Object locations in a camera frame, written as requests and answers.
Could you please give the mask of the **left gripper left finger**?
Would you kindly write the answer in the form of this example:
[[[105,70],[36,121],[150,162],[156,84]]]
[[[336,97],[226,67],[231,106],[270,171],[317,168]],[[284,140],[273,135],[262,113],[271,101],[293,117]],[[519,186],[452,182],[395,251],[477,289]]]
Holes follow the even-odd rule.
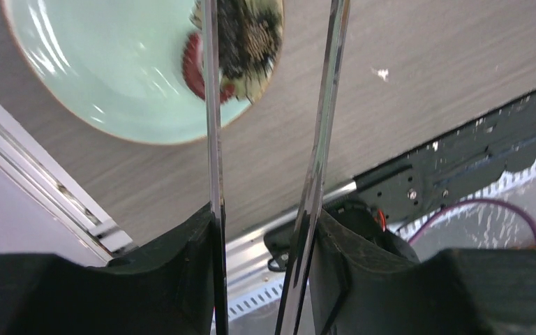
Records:
[[[104,267],[55,254],[0,254],[0,334],[208,334],[211,212]]]

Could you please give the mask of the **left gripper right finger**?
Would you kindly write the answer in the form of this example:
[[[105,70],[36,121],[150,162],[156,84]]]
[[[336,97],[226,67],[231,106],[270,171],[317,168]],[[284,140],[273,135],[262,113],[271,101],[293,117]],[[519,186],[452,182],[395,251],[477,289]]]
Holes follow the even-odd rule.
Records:
[[[533,249],[414,263],[322,212],[308,282],[317,334],[536,334]]]

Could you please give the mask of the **red bacon strip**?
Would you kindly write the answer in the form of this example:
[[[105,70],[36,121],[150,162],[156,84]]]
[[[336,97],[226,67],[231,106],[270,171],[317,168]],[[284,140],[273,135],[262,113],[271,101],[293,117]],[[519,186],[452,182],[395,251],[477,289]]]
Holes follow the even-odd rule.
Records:
[[[205,99],[202,34],[191,31],[181,56],[181,73],[186,86],[201,100]]]

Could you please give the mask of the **pale green plate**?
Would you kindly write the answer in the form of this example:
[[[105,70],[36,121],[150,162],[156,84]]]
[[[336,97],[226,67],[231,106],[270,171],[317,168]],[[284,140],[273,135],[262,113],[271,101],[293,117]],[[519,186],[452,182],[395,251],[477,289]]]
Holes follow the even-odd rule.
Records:
[[[41,82],[100,131],[176,145],[207,134],[181,56],[194,1],[3,1],[15,42]]]

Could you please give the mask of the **dark mushroom food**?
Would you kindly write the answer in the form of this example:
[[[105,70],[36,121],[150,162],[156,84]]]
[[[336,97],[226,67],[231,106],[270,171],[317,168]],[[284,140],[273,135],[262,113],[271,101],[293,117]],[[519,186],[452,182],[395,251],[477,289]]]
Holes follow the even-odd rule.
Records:
[[[221,90],[250,103],[272,75],[283,42],[284,8],[275,0],[218,0],[218,68]]]

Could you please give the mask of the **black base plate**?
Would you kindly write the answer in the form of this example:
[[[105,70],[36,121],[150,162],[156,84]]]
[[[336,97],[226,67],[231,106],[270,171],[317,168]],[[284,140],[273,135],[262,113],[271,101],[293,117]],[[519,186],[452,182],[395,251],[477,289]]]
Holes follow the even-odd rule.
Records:
[[[536,89],[357,175],[325,210],[414,262],[444,248],[536,244],[536,201],[511,194],[536,179]]]

